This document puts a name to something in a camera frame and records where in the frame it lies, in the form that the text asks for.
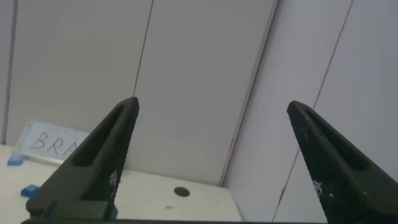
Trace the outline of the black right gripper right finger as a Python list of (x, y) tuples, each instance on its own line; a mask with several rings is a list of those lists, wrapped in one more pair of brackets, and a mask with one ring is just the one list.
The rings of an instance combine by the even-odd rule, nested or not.
[(290, 123), (329, 223), (397, 222), (397, 182), (311, 107), (291, 101)]

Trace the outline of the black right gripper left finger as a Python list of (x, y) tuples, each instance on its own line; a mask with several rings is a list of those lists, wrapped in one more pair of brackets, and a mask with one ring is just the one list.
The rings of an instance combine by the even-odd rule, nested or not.
[(119, 102), (26, 203), (31, 218), (116, 218), (139, 101)]

